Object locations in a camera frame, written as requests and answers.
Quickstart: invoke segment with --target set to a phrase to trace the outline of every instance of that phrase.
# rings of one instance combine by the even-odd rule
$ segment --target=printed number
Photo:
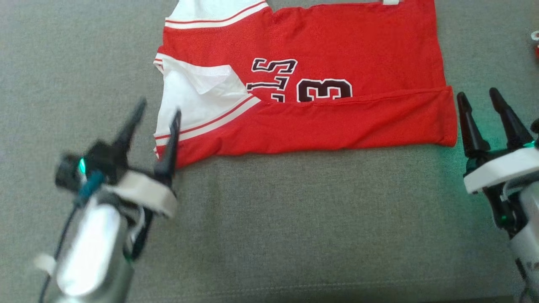
[[[292,74],[298,64],[295,59],[286,59],[281,61],[270,61],[266,66],[263,66],[266,62],[267,60],[264,58],[255,58],[253,60],[251,71],[271,73],[278,67],[278,74]]]
[[[275,77],[274,78],[276,82],[254,82],[254,83],[247,83],[246,87],[248,91],[252,91],[255,88],[275,88],[278,91],[284,91],[286,88],[286,84],[288,83],[288,80],[290,77]]]
[[[310,102],[320,98],[332,98],[335,100],[351,97],[352,86],[344,79],[302,79],[298,82],[296,92],[298,102]]]
[[[247,83],[247,91],[257,88],[273,88],[284,92],[290,77],[285,75],[293,74],[298,61],[295,59],[286,59],[279,61],[269,61],[264,58],[255,58],[251,67],[252,72],[277,72],[278,76],[273,79],[275,82],[251,82]],[[301,79],[296,85],[296,95],[298,102],[310,102],[322,98],[347,98],[352,96],[352,86],[350,82],[344,79]],[[283,93],[272,93],[271,98],[277,102],[285,102]]]

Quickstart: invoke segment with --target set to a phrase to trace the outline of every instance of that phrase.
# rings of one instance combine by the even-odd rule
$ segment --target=white plastic band
[[[488,161],[464,178],[469,194],[539,171],[539,149],[521,148]]]
[[[128,170],[118,184],[104,185],[120,198],[172,218],[178,208],[170,188],[136,171]]]
[[[56,260],[48,254],[40,253],[34,258],[34,265],[42,270],[46,271],[50,276],[54,274],[56,269]]]

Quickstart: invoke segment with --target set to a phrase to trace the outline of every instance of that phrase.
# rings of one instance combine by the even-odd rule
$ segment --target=basketball jersey
[[[260,0],[180,0],[154,64],[156,151],[181,109],[178,166],[457,140],[433,0],[275,12]]]

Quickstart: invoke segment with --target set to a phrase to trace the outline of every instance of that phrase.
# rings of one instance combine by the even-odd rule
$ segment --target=white fabric
[[[177,29],[226,26],[266,7],[268,4],[263,0],[180,0],[172,15],[165,19],[165,26]]]
[[[156,63],[164,88],[155,136],[170,133],[177,108],[182,111],[183,132],[223,116],[251,96],[230,65],[201,67],[162,54]]]

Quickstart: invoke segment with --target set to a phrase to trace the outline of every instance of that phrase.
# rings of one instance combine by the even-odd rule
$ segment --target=gray fabric surface
[[[534,0],[436,1],[447,82],[494,147],[497,86],[526,124],[539,114]],[[316,0],[271,1],[274,9]],[[0,2],[0,301],[36,301],[71,196],[63,150],[110,139],[140,95],[130,155],[149,168],[162,79],[151,62],[174,0]],[[176,180],[179,216],[157,219],[130,302],[413,302],[512,294],[507,236],[462,183],[456,148],[214,157]]]

